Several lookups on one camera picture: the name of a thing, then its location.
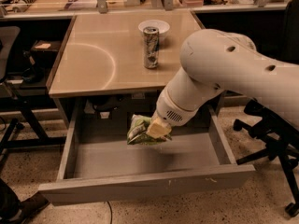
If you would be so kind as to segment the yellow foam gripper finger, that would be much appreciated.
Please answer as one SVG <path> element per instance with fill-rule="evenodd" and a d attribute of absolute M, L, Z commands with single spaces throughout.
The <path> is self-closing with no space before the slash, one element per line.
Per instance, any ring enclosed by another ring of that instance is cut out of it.
<path fill-rule="evenodd" d="M 153 116 L 150 120 L 146 134 L 152 138 L 158 139 L 170 134 L 172 128 L 168 122 L 161 119 L 159 116 Z"/>

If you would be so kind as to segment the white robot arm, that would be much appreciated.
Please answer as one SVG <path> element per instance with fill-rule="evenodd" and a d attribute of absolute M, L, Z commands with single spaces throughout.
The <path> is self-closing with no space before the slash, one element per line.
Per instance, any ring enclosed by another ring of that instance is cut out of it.
<path fill-rule="evenodd" d="M 161 92 L 147 135 L 160 138 L 186 124 L 223 91 L 256 100 L 299 127 L 299 65 L 268 58 L 242 35 L 204 29 L 188 36 L 178 72 Z"/>

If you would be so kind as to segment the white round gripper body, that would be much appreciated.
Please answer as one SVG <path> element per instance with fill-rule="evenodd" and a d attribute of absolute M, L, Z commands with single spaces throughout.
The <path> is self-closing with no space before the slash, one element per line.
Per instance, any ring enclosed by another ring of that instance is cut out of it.
<path fill-rule="evenodd" d="M 163 120 L 168 122 L 171 126 L 183 126 L 191 118 L 195 116 L 198 108 L 193 111 L 188 111 L 180 108 L 176 105 L 170 95 L 167 88 L 164 88 L 160 93 L 156 102 L 156 113 Z"/>

